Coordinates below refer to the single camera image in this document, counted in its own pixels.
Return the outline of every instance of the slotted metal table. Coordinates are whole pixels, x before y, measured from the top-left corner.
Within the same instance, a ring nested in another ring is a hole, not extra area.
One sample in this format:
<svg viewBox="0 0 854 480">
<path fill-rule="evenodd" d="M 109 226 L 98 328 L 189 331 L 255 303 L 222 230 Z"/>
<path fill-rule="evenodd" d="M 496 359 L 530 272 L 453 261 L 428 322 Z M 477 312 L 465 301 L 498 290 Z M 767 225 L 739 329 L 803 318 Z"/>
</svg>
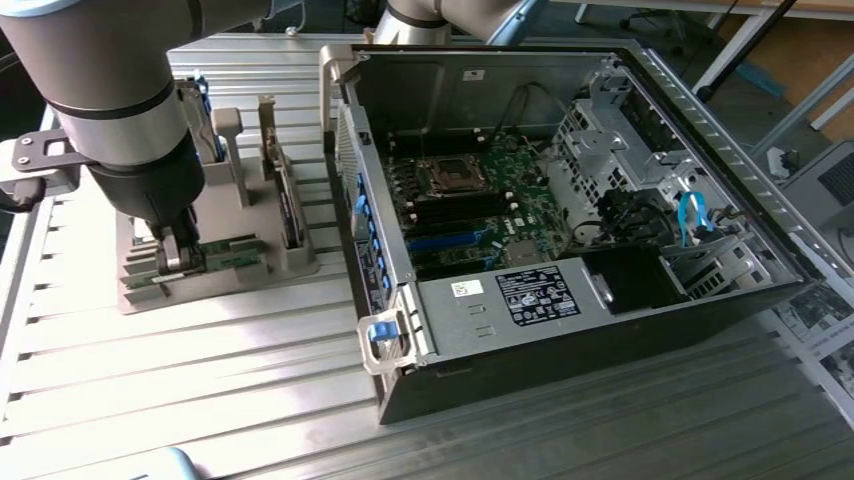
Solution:
<svg viewBox="0 0 854 480">
<path fill-rule="evenodd" d="M 854 478 L 854 435 L 757 321 L 688 350 L 392 426 L 362 369 L 318 114 L 318 50 L 221 35 L 170 54 L 238 107 L 277 96 L 321 272 L 133 316 L 90 178 L 17 219 L 3 264 L 0 478 L 130 479 L 169 445 L 206 477 Z M 46 127 L 53 118 L 46 119 Z"/>
</svg>

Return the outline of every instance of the white sticker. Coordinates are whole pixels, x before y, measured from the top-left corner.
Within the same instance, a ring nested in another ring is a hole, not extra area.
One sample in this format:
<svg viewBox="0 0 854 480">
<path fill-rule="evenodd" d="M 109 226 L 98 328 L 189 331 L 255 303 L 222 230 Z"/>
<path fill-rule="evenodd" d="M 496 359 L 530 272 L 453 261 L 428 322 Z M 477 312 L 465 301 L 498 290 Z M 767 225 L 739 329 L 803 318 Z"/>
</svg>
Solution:
<svg viewBox="0 0 854 480">
<path fill-rule="evenodd" d="M 185 278 L 187 274 L 185 273 L 173 273 L 170 275 L 163 275 L 162 277 L 154 277 L 151 279 L 153 283 L 165 283 L 171 282 L 173 280 L 178 280 L 179 278 Z"/>
<path fill-rule="evenodd" d="M 480 82 L 486 77 L 486 70 L 466 70 L 464 72 L 464 82 Z"/>
<path fill-rule="evenodd" d="M 468 282 L 457 282 L 452 284 L 452 290 L 456 297 L 468 297 L 484 293 L 484 285 L 481 280 L 469 280 Z"/>
</svg>

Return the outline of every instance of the power supply label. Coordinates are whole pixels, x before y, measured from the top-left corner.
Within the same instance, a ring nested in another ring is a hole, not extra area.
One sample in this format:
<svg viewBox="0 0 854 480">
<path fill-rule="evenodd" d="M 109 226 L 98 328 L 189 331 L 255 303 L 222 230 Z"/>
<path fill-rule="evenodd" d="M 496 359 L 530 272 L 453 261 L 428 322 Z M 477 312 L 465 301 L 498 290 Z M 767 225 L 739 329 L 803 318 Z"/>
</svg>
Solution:
<svg viewBox="0 0 854 480">
<path fill-rule="evenodd" d="M 582 313 L 557 266 L 498 275 L 496 280 L 521 327 Z"/>
</svg>

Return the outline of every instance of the cpu socket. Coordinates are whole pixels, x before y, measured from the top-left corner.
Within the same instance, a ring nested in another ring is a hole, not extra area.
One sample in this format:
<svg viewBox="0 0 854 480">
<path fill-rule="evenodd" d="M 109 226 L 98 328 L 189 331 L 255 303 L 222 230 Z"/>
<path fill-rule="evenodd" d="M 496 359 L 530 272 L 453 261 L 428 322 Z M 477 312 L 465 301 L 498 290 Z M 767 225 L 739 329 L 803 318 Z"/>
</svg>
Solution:
<svg viewBox="0 0 854 480">
<path fill-rule="evenodd" d="M 426 158 L 418 166 L 428 174 L 428 195 L 445 197 L 486 190 L 488 183 L 473 155 Z"/>
</svg>

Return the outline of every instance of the motherboard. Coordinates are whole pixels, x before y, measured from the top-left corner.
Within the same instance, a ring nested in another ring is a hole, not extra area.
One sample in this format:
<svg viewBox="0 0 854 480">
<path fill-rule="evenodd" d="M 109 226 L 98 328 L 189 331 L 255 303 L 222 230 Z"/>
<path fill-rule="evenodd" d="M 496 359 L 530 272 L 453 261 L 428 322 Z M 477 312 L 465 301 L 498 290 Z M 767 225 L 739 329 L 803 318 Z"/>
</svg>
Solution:
<svg viewBox="0 0 854 480">
<path fill-rule="evenodd" d="M 500 132 L 480 153 L 385 160 L 418 278 L 558 258 L 570 234 L 528 139 Z"/>
</svg>

